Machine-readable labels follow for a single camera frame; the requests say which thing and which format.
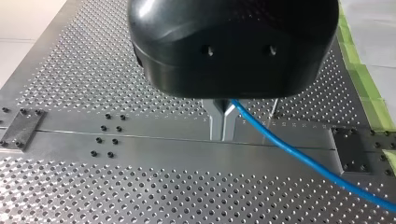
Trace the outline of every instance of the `blue hose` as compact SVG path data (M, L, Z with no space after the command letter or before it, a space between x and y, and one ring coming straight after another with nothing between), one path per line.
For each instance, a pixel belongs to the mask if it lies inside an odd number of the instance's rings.
M299 151L297 148L292 147L291 145L285 143L276 135L271 133L268 129L266 129L263 125L261 125L248 111L241 105L237 100L232 99L233 105L239 110L242 117L244 117L253 127L255 127L260 133L262 133L267 139L273 142L276 146L282 148L286 152L288 152L291 156L297 158L298 160L302 161L303 163L310 166L312 169L316 170L321 175L325 176L326 178L330 179L334 184L349 190L350 192L362 197L363 199L378 204L379 206L388 209L390 212L396 213L396 204L390 203L384 199L374 196L374 194L365 191L356 187L355 185L347 182L345 179L341 178L340 176L330 172L321 164L317 163L303 152Z

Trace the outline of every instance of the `dark metal block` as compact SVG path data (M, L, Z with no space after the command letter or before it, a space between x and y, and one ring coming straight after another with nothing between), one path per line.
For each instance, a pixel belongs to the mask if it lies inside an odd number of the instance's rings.
M345 172L370 173L370 164L358 131L331 128L331 136Z

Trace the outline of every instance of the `hole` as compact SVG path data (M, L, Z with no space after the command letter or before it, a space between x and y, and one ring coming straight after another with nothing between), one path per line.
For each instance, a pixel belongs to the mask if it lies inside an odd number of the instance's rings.
M274 45L267 45L262 49L264 55L268 56L276 56L276 46Z
M213 48L211 46L209 46L209 45L203 45L201 47L201 53L211 57L211 56L213 56Z

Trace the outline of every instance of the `perforated metal table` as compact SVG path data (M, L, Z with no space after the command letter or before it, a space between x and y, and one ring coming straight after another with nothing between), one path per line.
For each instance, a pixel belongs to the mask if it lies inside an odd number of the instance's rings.
M395 214L330 183L242 118L232 142L210 141L200 100L167 96L145 80L126 4L68 0L0 91L8 109L0 112L1 135L22 107L47 112L23 152L0 152L0 222L396 223ZM337 174L329 128L357 128L367 135L372 172L342 176L396 202L396 179L372 147L336 40L318 80L279 99L279 119L268 119L273 100L246 103Z

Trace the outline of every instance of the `black plastic housing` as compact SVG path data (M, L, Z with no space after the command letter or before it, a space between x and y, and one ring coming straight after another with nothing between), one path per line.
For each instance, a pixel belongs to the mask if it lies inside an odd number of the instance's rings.
M150 83L193 98L276 98L318 76L337 0L131 0L134 51Z

